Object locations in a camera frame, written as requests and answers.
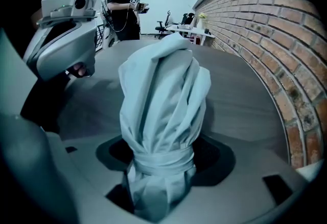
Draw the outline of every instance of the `black slot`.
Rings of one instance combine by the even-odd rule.
[[[66,151],[67,151],[67,153],[72,153],[74,151],[77,151],[77,149],[75,147],[73,147],[73,146],[69,146],[69,147],[66,148]]]
[[[266,176],[262,179],[277,205],[283,203],[293,193],[290,187],[279,175]]]

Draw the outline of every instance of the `desk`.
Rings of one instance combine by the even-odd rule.
[[[212,35],[212,34],[205,34],[204,29],[198,29],[196,27],[193,27],[193,29],[189,30],[189,29],[180,29],[180,28],[177,28],[176,26],[170,26],[170,27],[167,27],[166,30],[167,31],[182,32],[183,37],[184,37],[185,33],[201,35],[201,45],[204,44],[204,41],[205,41],[206,37],[215,38],[215,36]]]

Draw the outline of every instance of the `black chair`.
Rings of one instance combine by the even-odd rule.
[[[194,18],[194,13],[189,13],[188,18],[185,20],[185,24],[191,24],[191,22],[193,21]]]
[[[170,16],[170,11],[168,11],[167,14],[168,14],[168,15],[167,15],[167,18],[166,18],[165,27],[168,25],[168,19],[169,19],[169,16]],[[165,27],[162,26],[162,21],[157,21],[157,22],[160,23],[160,26],[157,26],[155,29],[161,33],[160,36],[159,36],[159,39],[160,39],[161,36],[163,36],[164,33],[165,33],[167,30],[165,29]]]
[[[188,18],[188,14],[187,13],[183,14],[182,22],[180,22],[180,23],[173,22],[173,24],[185,24],[185,21],[186,21],[187,18]]]

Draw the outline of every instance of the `circular hole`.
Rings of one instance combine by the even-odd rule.
[[[76,9],[82,9],[86,4],[85,0],[76,0],[75,1],[75,8]]]

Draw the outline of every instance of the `white cloth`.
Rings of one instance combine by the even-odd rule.
[[[134,152],[128,172],[135,214],[157,222],[187,194],[211,86],[190,42],[178,33],[146,46],[119,67],[122,136]]]

